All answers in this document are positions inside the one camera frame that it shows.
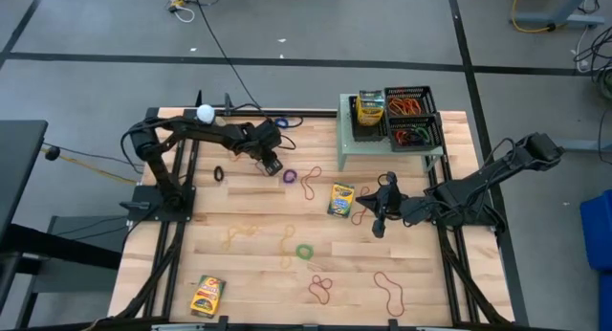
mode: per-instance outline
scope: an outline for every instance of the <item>black basket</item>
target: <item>black basket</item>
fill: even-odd
[[[351,129],[356,142],[377,142],[386,138],[386,124],[383,119],[376,125],[363,126],[357,121],[357,97],[348,98],[351,107]]]
[[[442,145],[442,121],[440,114],[403,116],[401,118],[386,118],[387,128],[389,129],[389,140],[391,140],[391,150],[394,152],[431,150]],[[429,136],[429,143],[423,144],[399,144],[395,138],[398,131],[412,132],[415,128],[422,127]]]
[[[421,106],[421,115],[436,113],[436,105],[433,102],[431,88],[428,86],[419,87],[388,87],[384,89],[384,113],[388,118],[406,117],[406,115],[394,115],[389,111],[389,102],[397,99],[415,99]]]

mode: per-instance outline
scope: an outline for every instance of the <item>blue bin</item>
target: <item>blue bin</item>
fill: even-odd
[[[612,273],[600,276],[600,330],[612,330]]]
[[[591,268],[612,271],[612,189],[580,204],[586,256]]]

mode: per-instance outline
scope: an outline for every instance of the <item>green platform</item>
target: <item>green platform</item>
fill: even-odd
[[[338,115],[336,117],[338,130],[338,171],[344,170],[346,158],[349,155],[412,155],[421,156],[423,158],[425,172],[428,172],[444,155],[442,147],[437,147],[426,151],[410,151],[410,152],[394,152],[391,150],[391,141],[384,139],[378,142],[355,142],[353,140],[353,132],[351,125],[351,110],[349,97],[354,95],[340,95],[340,103],[338,106]],[[425,157],[430,157],[430,164],[425,164]]]

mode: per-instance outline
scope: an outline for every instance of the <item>purple rubber band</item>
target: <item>purple rubber band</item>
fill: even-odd
[[[292,169],[287,169],[285,173],[283,173],[283,182],[290,184],[294,183],[297,180],[297,172]]]

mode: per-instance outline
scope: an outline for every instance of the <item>green rubber band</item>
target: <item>green rubber band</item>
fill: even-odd
[[[307,254],[303,254],[302,253],[302,249],[307,250],[308,253]],[[295,248],[295,254],[300,258],[300,259],[304,259],[304,260],[310,260],[310,258],[313,257],[313,255],[315,255],[315,249],[313,249],[312,246],[307,245],[307,244],[299,244],[297,245],[297,247]]]
[[[425,141],[426,143],[429,143],[430,138],[429,138],[429,134],[427,133],[427,130],[425,130],[422,127],[418,127],[414,129],[414,132],[421,135],[423,137],[423,141]]]

